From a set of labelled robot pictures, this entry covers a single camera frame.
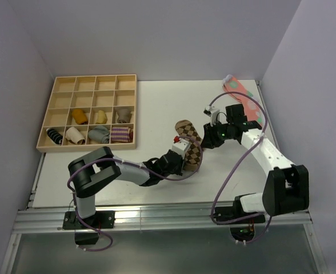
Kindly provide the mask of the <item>brown argyle sock pair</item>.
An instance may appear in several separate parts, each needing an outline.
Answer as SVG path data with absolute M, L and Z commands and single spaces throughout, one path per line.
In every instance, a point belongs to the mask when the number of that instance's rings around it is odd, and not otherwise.
M 202 138 L 189 120 L 180 120 L 175 124 L 175 130 L 179 136 L 189 137 L 190 148 L 185 155 L 185 163 L 183 169 L 185 171 L 195 171 L 202 160 L 202 153 L 199 144 L 202 143 Z

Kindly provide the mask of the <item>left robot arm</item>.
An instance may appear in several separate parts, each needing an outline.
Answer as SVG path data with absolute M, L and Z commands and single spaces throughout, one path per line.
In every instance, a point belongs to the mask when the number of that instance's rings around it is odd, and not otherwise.
M 109 147 L 101 147 L 67 166 L 74 186 L 76 222 L 83 228 L 92 227 L 96 220 L 95 195 L 115 180 L 132 182 L 141 187 L 158 184 L 169 175 L 181 175 L 185 151 L 168 150 L 160 158 L 134 163 L 115 156 Z

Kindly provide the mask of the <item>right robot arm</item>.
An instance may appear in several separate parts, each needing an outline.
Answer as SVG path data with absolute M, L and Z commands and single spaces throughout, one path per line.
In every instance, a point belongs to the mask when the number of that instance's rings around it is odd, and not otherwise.
M 226 140 L 236 140 L 252 154 L 267 176 L 260 193 L 235 197 L 229 216 L 223 221 L 246 222 L 251 216 L 266 213 L 278 216 L 309 207 L 309 172 L 304 165 L 288 160 L 264 133 L 264 126 L 249 121 L 241 104 L 226 107 L 226 123 L 218 119 L 220 110 L 208 106 L 204 113 L 210 122 L 204 125 L 203 148 L 213 149 Z

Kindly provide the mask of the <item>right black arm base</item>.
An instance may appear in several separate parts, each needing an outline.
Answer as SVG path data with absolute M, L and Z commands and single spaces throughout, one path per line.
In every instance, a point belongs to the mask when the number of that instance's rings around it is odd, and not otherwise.
M 219 223 L 231 221 L 231 224 L 262 224 L 266 222 L 264 214 L 258 212 L 246 213 L 234 206 L 215 207 L 213 218 Z

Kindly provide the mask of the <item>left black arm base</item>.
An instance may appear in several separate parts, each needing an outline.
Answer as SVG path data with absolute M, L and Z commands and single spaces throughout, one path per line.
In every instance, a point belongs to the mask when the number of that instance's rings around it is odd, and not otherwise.
M 93 216 L 83 219 L 91 227 L 98 229 L 111 229 L 114 227 L 114 211 L 96 211 Z M 62 225 L 63 230 L 86 229 L 76 216 L 74 211 L 67 211 Z

